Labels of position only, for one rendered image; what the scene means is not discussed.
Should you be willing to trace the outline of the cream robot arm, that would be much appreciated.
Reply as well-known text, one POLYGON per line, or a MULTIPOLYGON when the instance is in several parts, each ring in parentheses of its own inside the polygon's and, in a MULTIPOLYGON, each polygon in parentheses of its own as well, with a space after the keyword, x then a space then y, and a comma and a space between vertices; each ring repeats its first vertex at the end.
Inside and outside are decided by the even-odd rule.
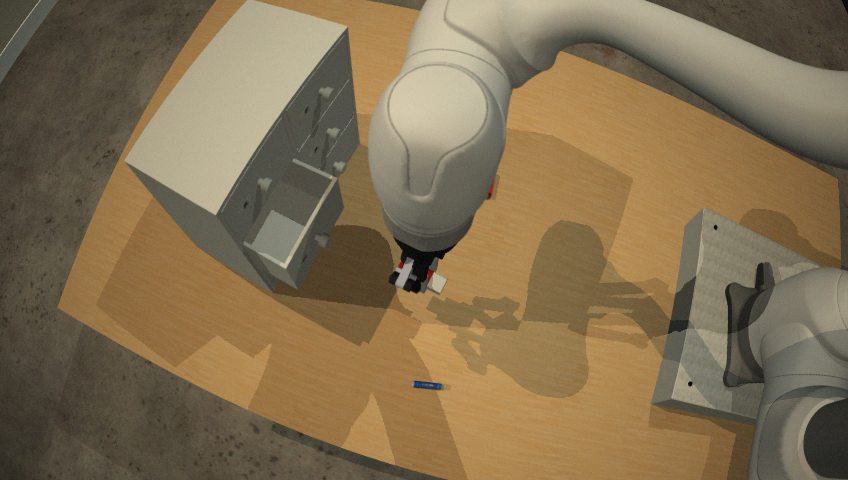
MULTIPOLYGON (((369 127, 394 238, 433 252, 467 234, 503 156, 513 89, 583 43, 620 50, 780 147, 848 170, 848 71, 646 0, 426 0, 369 127)), ((747 480, 848 480, 848 271, 774 284, 765 262, 756 288, 725 290, 723 383, 764 383, 747 480)))

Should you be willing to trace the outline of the small grey chest of drawers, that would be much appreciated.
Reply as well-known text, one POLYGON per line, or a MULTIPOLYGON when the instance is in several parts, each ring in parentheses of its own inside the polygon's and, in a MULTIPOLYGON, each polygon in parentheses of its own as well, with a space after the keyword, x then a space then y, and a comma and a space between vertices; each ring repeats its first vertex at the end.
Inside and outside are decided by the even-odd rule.
POLYGON ((348 26, 247 0, 182 76, 124 160, 197 247, 272 293, 280 280, 272 287, 242 244, 273 191, 242 242, 220 211, 280 117, 293 157, 275 187, 293 158, 300 161, 300 147, 333 99, 298 149, 285 110, 343 35, 349 76, 333 99, 350 79, 358 147, 348 26))

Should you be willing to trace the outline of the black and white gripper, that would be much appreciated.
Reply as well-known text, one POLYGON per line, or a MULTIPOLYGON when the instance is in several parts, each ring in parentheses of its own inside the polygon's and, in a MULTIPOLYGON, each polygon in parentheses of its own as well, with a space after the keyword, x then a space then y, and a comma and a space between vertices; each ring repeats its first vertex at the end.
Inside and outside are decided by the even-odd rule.
POLYGON ((442 260, 444 255, 452 250, 457 244, 456 243, 455 245, 440 251, 423 252, 397 240, 396 238, 394 239, 402 249, 401 262, 404 265, 402 268, 397 267, 395 272, 390 275, 389 283, 407 292, 412 291, 416 294, 418 292, 424 294, 427 290, 429 278, 428 269, 436 272, 439 259, 442 260))

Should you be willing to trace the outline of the blue aaa battery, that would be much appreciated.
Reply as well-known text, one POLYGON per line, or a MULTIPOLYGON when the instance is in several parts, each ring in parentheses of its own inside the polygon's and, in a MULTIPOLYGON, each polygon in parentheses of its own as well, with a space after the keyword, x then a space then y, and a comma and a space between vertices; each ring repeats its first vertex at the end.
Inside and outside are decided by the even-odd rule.
POLYGON ((412 387, 441 390, 442 383, 412 381, 412 387))

